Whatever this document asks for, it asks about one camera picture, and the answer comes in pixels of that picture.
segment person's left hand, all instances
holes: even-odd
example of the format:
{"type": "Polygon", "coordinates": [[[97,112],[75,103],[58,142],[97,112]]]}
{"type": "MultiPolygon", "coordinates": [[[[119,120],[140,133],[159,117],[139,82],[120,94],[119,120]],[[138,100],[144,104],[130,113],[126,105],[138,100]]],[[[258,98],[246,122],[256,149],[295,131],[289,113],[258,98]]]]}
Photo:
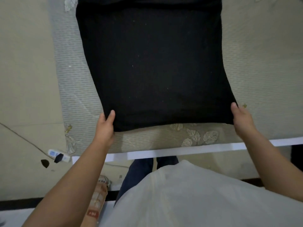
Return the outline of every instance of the person's left hand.
{"type": "Polygon", "coordinates": [[[107,149],[110,148],[114,142],[113,122],[115,120],[115,115],[116,114],[114,110],[111,110],[111,113],[107,119],[105,119],[104,113],[100,114],[93,143],[103,146],[107,149]]]}

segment hand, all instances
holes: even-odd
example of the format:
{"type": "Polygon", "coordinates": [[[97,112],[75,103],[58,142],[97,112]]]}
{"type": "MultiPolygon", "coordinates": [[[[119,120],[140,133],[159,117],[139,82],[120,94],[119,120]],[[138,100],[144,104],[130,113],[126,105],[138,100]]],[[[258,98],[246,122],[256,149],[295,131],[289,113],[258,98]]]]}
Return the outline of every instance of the hand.
{"type": "Polygon", "coordinates": [[[231,111],[234,115],[234,127],[236,133],[241,139],[244,139],[257,131],[252,115],[246,108],[238,107],[236,103],[232,103],[231,111]]]}
{"type": "Polygon", "coordinates": [[[111,110],[111,113],[106,120],[104,113],[100,114],[93,143],[103,146],[107,149],[110,148],[114,142],[113,122],[115,120],[115,115],[115,111],[111,110]]]}

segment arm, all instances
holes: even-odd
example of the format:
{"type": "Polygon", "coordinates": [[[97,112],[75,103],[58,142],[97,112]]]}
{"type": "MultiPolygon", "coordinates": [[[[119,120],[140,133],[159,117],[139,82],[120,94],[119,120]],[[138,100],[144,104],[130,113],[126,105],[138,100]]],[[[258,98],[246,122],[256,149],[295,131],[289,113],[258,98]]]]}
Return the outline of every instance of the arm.
{"type": "Polygon", "coordinates": [[[244,141],[267,190],[303,202],[303,172],[255,128],[251,114],[232,103],[236,133],[244,141]]]}
{"type": "Polygon", "coordinates": [[[93,142],[79,160],[46,194],[23,227],[80,226],[100,176],[106,154],[113,143],[115,112],[102,113],[93,142]]]}

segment black fabric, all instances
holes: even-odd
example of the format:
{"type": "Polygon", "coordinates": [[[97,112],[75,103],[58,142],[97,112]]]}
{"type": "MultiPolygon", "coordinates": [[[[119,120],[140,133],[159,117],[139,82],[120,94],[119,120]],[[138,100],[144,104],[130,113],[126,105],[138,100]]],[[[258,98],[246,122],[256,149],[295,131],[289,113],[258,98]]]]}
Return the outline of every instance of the black fabric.
{"type": "Polygon", "coordinates": [[[85,57],[115,131],[233,124],[221,0],[78,0],[85,57]]]}

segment forearm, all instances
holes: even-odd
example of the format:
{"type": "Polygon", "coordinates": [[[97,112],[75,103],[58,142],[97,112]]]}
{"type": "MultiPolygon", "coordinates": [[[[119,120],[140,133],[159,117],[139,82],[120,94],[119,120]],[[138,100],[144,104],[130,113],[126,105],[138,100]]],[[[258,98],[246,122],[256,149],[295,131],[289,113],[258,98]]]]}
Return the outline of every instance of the forearm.
{"type": "Polygon", "coordinates": [[[107,149],[92,143],[53,187],[23,226],[80,226],[102,170],[107,149]]]}
{"type": "Polygon", "coordinates": [[[257,130],[243,141],[267,190],[303,201],[303,173],[257,130]]]}

